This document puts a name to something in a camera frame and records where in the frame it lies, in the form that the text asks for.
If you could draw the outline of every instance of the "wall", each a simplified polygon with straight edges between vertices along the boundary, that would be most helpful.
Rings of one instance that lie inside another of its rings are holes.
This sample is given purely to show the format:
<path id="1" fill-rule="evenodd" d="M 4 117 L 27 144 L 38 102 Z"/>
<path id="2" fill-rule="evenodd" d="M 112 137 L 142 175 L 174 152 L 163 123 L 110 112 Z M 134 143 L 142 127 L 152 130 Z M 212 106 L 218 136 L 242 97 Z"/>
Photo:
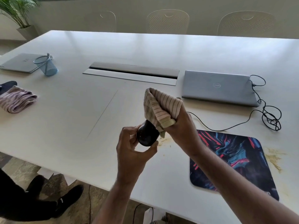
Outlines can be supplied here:
<path id="1" fill-rule="evenodd" d="M 299 0 L 68 0 L 43 1 L 30 12 L 32 24 L 42 34 L 49 30 L 88 30 L 86 21 L 98 11 L 117 18 L 117 32 L 146 33 L 148 14 L 159 9 L 180 9 L 190 16 L 188 34 L 216 35 L 221 18 L 234 11 L 256 10 L 273 14 L 279 25 L 276 37 L 299 38 Z M 0 16 L 0 39 L 22 39 L 13 22 Z"/>

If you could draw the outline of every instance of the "black cable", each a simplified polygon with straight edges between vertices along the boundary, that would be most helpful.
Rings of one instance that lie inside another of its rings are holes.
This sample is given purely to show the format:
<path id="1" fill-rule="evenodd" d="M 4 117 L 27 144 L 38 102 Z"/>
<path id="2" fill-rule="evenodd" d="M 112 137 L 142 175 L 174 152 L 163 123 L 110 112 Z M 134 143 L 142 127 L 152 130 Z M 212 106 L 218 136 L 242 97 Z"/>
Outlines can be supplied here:
<path id="1" fill-rule="evenodd" d="M 133 214 L 133 224 L 134 224 L 134 219 L 135 219 L 135 212 L 136 212 L 136 209 L 140 206 L 141 204 L 138 204 L 137 206 L 136 206 L 136 208 L 135 208 L 135 210 L 134 210 L 134 214 Z M 151 207 L 152 208 L 152 220 L 153 220 L 153 218 L 154 218 L 154 208 L 153 207 Z"/>
<path id="2" fill-rule="evenodd" d="M 89 224 L 92 222 L 92 200 L 90 199 L 90 185 L 88 188 L 88 195 L 89 195 Z"/>
<path id="3" fill-rule="evenodd" d="M 265 79 L 263 79 L 261 76 L 258 76 L 258 75 L 251 75 L 251 76 L 257 76 L 257 77 L 261 78 L 261 79 L 264 80 L 264 82 L 265 82 L 264 85 L 266 85 L 266 81 L 265 81 Z M 190 114 L 194 115 L 196 118 L 198 118 L 199 121 L 200 121 L 206 128 L 208 128 L 209 130 L 212 130 L 212 131 L 226 131 L 226 130 L 231 129 L 231 128 L 233 128 L 233 127 L 236 127 L 236 126 L 239 126 L 239 125 L 241 125 L 241 124 L 247 123 L 247 122 L 250 120 L 252 113 L 253 113 L 254 111 L 258 111 L 258 112 L 260 112 L 260 113 L 263 114 L 263 115 L 262 115 L 262 121 L 263 121 L 263 123 L 265 124 L 266 127 L 268 127 L 268 128 L 271 129 L 271 130 L 274 130 L 274 131 L 279 131 L 279 130 L 281 129 L 281 124 L 280 124 L 279 120 L 281 119 L 281 115 L 282 115 L 280 109 L 278 109 L 277 107 L 271 106 L 271 105 L 266 105 L 266 102 L 260 98 L 260 96 L 258 95 L 258 93 L 257 93 L 257 92 L 254 90 L 254 88 L 253 88 L 254 86 L 264 86 L 264 85 L 255 85 L 255 84 L 252 83 L 252 90 L 256 93 L 256 95 L 257 95 L 258 98 L 259 98 L 257 102 L 258 102 L 259 104 L 261 104 L 262 101 L 265 103 L 265 105 L 263 106 L 263 110 L 260 111 L 260 110 L 258 110 L 258 109 L 254 109 L 254 110 L 250 113 L 249 118 L 248 118 L 247 121 L 242 122 L 242 123 L 239 123 L 239 124 L 236 124 L 236 125 L 234 125 L 234 126 L 232 126 L 232 127 L 226 128 L 226 129 L 224 129 L 224 130 L 213 130 L 213 129 L 207 127 L 207 126 L 201 121 L 201 119 L 200 119 L 199 117 L 197 117 L 194 113 L 192 113 L 192 112 L 188 112 L 188 113 L 190 113 Z M 279 111 L 279 113 L 280 113 L 279 118 L 276 118 L 273 114 L 271 114 L 270 112 L 266 111 L 266 107 L 273 107 L 273 108 L 277 109 L 277 110 Z"/>

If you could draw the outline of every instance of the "black pants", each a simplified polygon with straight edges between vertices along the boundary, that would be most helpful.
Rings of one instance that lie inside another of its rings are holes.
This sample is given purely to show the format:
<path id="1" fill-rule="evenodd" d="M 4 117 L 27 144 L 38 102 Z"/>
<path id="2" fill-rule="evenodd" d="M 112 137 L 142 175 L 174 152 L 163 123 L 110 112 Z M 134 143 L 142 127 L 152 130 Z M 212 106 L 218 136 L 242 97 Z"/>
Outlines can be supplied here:
<path id="1" fill-rule="evenodd" d="M 56 201 L 37 200 L 0 169 L 0 217 L 12 221 L 42 221 L 50 219 L 57 207 Z"/>

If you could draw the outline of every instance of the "hp laptop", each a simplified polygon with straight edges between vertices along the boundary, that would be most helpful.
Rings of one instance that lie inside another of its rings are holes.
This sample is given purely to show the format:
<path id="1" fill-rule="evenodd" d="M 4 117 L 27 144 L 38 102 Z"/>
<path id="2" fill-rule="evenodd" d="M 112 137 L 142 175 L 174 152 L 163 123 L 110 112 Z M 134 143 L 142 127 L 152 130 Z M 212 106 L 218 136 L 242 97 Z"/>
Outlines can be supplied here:
<path id="1" fill-rule="evenodd" d="M 35 63 L 33 63 L 33 61 L 40 56 L 43 55 L 21 53 L 15 56 L 14 58 L 10 59 L 9 61 L 0 64 L 0 69 L 32 73 L 38 68 L 38 66 Z"/>
<path id="2" fill-rule="evenodd" d="M 185 71 L 182 97 L 259 106 L 247 75 Z"/>

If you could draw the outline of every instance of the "floor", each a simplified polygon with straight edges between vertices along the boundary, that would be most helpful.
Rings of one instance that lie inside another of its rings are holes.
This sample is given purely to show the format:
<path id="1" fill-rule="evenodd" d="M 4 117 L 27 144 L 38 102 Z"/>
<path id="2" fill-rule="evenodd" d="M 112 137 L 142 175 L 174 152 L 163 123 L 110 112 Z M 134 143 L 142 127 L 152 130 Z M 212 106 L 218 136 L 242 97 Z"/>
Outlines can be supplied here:
<path id="1" fill-rule="evenodd" d="M 8 41 L 0 40 L 0 56 L 24 44 L 23 41 Z M 0 153 L 0 168 L 2 168 L 18 185 L 22 188 L 27 188 L 31 180 L 37 175 L 39 166 L 25 162 L 15 157 Z M 80 199 L 73 204 L 66 212 L 58 219 L 50 219 L 47 221 L 34 222 L 34 224 L 86 224 L 89 223 L 89 185 L 80 181 L 75 181 L 72 185 L 67 186 L 64 177 L 59 174 L 52 176 L 43 186 L 40 199 L 55 200 L 64 195 L 68 190 L 77 184 L 84 185 L 84 191 Z M 91 196 L 91 217 L 92 220 L 96 216 L 102 203 L 108 195 L 108 191 L 102 190 L 95 186 L 90 187 Z M 135 207 L 139 203 L 133 200 L 129 201 L 125 219 L 123 224 L 133 223 L 133 213 Z M 134 224 L 142 224 L 144 212 L 149 207 L 140 205 L 135 214 Z M 193 224 L 193 222 L 171 215 L 173 224 Z M 14 222 L 0 218 L 0 224 L 13 224 Z"/>

